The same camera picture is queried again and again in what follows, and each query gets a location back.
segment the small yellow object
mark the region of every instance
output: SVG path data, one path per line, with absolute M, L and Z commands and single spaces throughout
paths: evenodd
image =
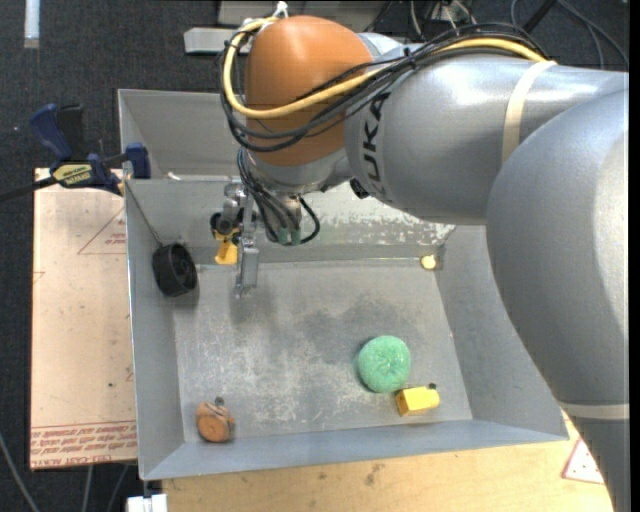
M 420 265 L 422 265 L 422 268 L 425 270 L 435 270 L 438 266 L 438 260 L 433 254 L 427 254 L 420 258 Z
M 235 265 L 238 262 L 238 247 L 225 238 L 214 259 L 218 265 Z
M 396 395 L 400 416 L 421 414 L 440 405 L 440 395 L 435 389 L 425 386 L 403 389 Z

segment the wooden board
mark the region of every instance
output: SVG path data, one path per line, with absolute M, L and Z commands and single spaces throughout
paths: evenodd
M 610 512 L 601 484 L 562 478 L 570 440 L 163 481 L 172 512 Z

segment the gray floor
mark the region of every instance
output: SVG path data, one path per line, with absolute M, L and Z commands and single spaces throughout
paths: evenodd
M 116 91 L 140 88 L 213 91 L 210 57 L 187 57 L 182 34 L 215 20 L 216 2 L 150 0 L 42 0 L 41 46 L 24 49 L 24 0 L 0 4 L 0 191 L 27 185 L 31 169 L 52 156 L 30 134 L 31 113 L 46 103 L 81 101 L 86 138 L 93 150 L 118 151 Z M 521 0 L 526 20 L 541 0 Z M 596 21 L 628 55 L 630 15 L 621 0 L 570 0 Z M 379 23 L 383 31 L 406 31 L 406 5 L 394 5 Z M 476 0 L 479 21 L 507 21 L 508 0 Z M 416 2 L 418 8 L 424 2 Z M 533 33 L 560 63 L 597 66 L 597 53 L 584 25 L 554 7 Z M 621 60 L 603 42 L 610 69 Z M 79 510 L 86 470 L 30 473 L 27 464 L 31 324 L 33 201 L 0 205 L 0 432 L 42 511 Z M 89 510 L 106 508 L 121 473 L 117 465 L 98 466 Z M 122 494 L 140 492 L 135 471 Z M 27 510 L 0 458 L 0 511 Z

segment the warning label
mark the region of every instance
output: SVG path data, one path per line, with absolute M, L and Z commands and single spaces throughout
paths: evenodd
M 31 469 L 133 460 L 135 421 L 31 428 Z

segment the green sponge ball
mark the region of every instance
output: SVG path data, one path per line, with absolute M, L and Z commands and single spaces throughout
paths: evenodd
M 395 336 L 379 336 L 368 342 L 358 355 L 358 372 L 366 386 L 376 393 L 400 389 L 409 378 L 411 353 Z

